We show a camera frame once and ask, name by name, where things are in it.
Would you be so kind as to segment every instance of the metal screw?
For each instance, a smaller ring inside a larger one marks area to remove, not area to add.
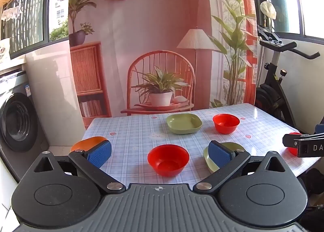
[[[122,185],[121,183],[116,183],[116,182],[114,182],[114,183],[109,183],[109,184],[107,185],[107,188],[108,188],[109,190],[118,191],[118,190],[120,190],[120,189],[123,188],[123,185]]]
[[[198,183],[196,187],[199,190],[209,190],[212,188],[212,185],[210,183]]]

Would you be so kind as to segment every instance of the wooden chair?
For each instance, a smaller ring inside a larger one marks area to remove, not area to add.
[[[134,104],[146,103],[147,98],[144,96],[140,97],[140,92],[136,92],[136,86],[146,81],[143,79],[143,74],[141,73],[151,73],[156,74],[154,66],[159,69],[166,70],[166,72],[174,72],[179,74],[184,82],[188,83],[190,87],[182,87],[181,91],[176,91],[176,96],[184,96],[188,99],[189,103],[187,106],[180,108],[167,110],[167,111],[148,111],[142,107],[132,107],[131,102]],[[131,114],[158,114],[158,113],[169,113],[169,112],[180,112],[180,111],[190,111],[194,104],[192,103],[192,89],[196,83],[195,73],[190,62],[178,53],[174,53],[166,50],[158,50],[146,53],[139,58],[137,58],[130,66],[127,76],[127,109],[121,111],[121,113],[127,113],[128,116]]]

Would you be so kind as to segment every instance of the crosshair logo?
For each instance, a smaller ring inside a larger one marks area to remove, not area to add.
[[[161,187],[161,186],[157,186],[157,187],[155,187],[154,189],[155,189],[156,191],[162,191],[164,188]]]

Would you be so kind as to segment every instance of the table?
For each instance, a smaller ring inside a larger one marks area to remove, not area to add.
[[[311,167],[319,158],[298,158],[282,144],[282,137],[296,129],[264,111],[244,103],[220,108],[195,110],[202,121],[201,129],[193,134],[176,135],[169,131],[166,117],[170,114],[132,115],[117,118],[96,118],[86,130],[83,139],[103,136],[112,145],[112,155],[101,170],[126,187],[130,183],[193,185],[210,175],[203,151],[211,140],[236,142],[251,155],[264,156],[277,151],[296,176]],[[215,130],[213,116],[228,113],[237,116],[240,124],[236,131],[223,135]],[[147,154],[158,145],[172,143],[184,147],[190,154],[189,163],[175,177],[157,175],[147,162]]]

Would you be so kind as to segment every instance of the white flower pot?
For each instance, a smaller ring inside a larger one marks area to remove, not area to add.
[[[172,92],[154,94],[150,93],[149,100],[152,106],[169,106],[171,102]]]

